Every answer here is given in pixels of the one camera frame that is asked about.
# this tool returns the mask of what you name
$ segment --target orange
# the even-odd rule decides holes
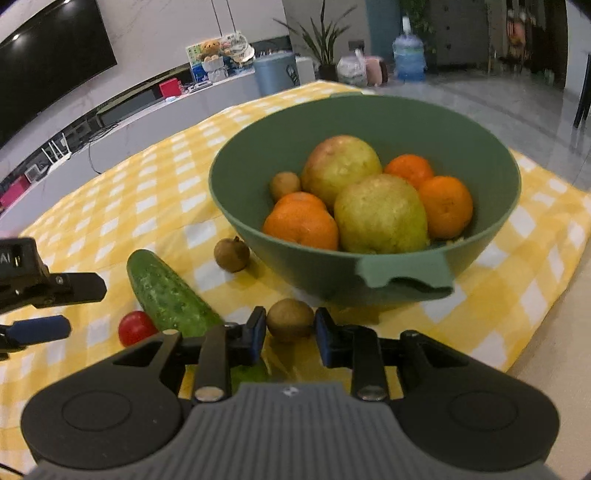
[[[472,196],[466,186],[454,177],[433,177],[418,190],[425,211],[429,236],[452,239],[460,235],[472,220]]]
[[[316,205],[288,202],[276,206],[265,220],[263,233],[306,247],[337,250],[339,229],[335,219]]]
[[[411,154],[396,157],[386,165],[384,173],[406,180],[417,190],[425,180],[432,179],[434,175],[427,160]]]
[[[287,195],[279,199],[279,201],[275,204],[275,208],[289,202],[306,202],[310,205],[314,205],[319,208],[322,208],[323,210],[326,210],[326,205],[322,200],[320,200],[317,196],[306,192],[288,193]]]

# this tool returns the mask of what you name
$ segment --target green bowl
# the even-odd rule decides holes
[[[361,255],[302,247],[261,232],[273,201],[269,181],[300,173],[314,147],[334,135],[359,137],[382,164],[405,153],[429,159],[437,175],[460,179],[475,214],[464,240],[425,251]],[[442,107],[390,96],[340,95],[269,115],[234,136],[209,177],[213,200],[254,253],[288,283],[342,305],[434,300],[486,248],[513,208],[521,176],[489,131]]]

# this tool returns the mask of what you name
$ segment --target pink box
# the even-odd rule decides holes
[[[16,202],[30,186],[31,184],[24,175],[18,177],[17,180],[12,185],[10,185],[10,188],[6,191],[6,193],[0,197],[0,203],[2,203],[4,208],[8,208],[10,205]]]
[[[179,82],[176,78],[166,80],[166,82],[162,82],[160,84],[160,91],[164,98],[169,97],[179,97],[181,96],[181,82]]]

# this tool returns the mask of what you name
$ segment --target potted plant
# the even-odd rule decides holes
[[[351,25],[344,27],[339,26],[341,20],[349,15],[353,10],[357,8],[357,5],[352,6],[346,10],[337,20],[331,21],[326,25],[324,23],[324,13],[326,12],[326,0],[322,0],[322,8],[320,10],[320,25],[318,26],[312,17],[310,21],[312,23],[312,30],[314,36],[308,32],[301,23],[297,22],[299,30],[289,26],[287,23],[282,22],[274,18],[276,22],[283,25],[290,32],[300,37],[310,50],[311,54],[320,62],[318,69],[319,78],[322,80],[337,81],[336,75],[336,64],[335,64],[335,42],[343,33],[345,33]]]

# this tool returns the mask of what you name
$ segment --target cherry tomato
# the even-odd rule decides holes
[[[119,341],[123,346],[133,345],[158,333],[152,319],[142,311],[131,312],[119,322]]]

